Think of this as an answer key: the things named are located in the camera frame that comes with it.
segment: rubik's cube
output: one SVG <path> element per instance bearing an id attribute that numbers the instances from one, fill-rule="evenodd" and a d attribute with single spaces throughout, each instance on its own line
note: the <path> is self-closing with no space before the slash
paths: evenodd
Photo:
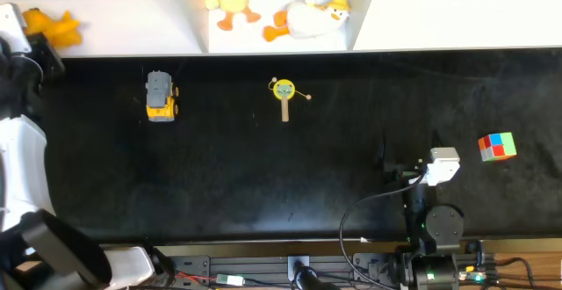
<path id="1" fill-rule="evenodd" d="M 490 134 L 478 140 L 482 161 L 504 160 L 517 155 L 511 133 Z"/>

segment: toy truck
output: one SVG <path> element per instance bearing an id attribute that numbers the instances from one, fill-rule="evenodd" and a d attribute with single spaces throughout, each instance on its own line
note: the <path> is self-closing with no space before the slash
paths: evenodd
<path id="1" fill-rule="evenodd" d="M 177 98 L 179 89 L 172 83 L 172 76 L 163 71 L 148 74 L 147 114 L 153 122 L 171 122 L 179 114 Z"/>

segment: yellow hat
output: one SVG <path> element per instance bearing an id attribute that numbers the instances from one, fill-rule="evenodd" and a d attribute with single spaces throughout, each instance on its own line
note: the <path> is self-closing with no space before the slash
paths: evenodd
<path id="1" fill-rule="evenodd" d="M 337 9 L 337 10 L 348 11 L 349 9 L 351 9 L 348 6 L 348 0 L 332 0 L 329 4 L 327 4 L 327 6 L 330 7 L 330 8 Z"/>

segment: black table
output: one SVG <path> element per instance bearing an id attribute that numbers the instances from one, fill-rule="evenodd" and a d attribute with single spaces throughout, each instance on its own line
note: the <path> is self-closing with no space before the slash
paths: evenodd
<path id="1" fill-rule="evenodd" d="M 461 169 L 438 197 L 465 236 L 562 232 L 562 50 L 66 60 L 45 89 L 55 212 L 104 241 L 335 238 L 345 209 L 396 189 L 374 166 L 382 133 L 425 157 L 437 131 Z M 169 72 L 181 116 L 152 123 L 144 83 Z M 276 76 L 313 96 L 280 102 Z M 478 138 L 512 132 L 518 155 L 482 163 Z M 403 240 L 400 196 L 365 205 L 346 236 Z"/>

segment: white duck plush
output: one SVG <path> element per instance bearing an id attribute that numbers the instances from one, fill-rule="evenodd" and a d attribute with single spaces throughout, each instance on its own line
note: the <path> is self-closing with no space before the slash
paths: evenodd
<path id="1" fill-rule="evenodd" d="M 337 30 L 348 16 L 348 0 L 332 0 L 326 5 L 314 0 L 295 1 L 286 11 L 275 14 L 275 27 L 266 26 L 263 37 L 268 42 L 287 34 L 295 39 L 311 38 Z"/>

